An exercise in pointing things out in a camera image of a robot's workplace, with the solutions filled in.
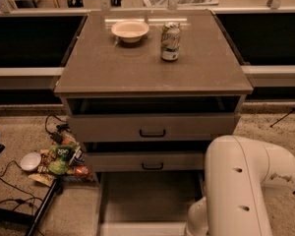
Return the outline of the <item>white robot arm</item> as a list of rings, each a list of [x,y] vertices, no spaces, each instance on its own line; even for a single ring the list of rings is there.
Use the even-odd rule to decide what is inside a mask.
[[[213,140],[205,156],[206,193],[191,205],[185,236],[272,236],[265,198],[295,188],[295,156],[239,136]]]

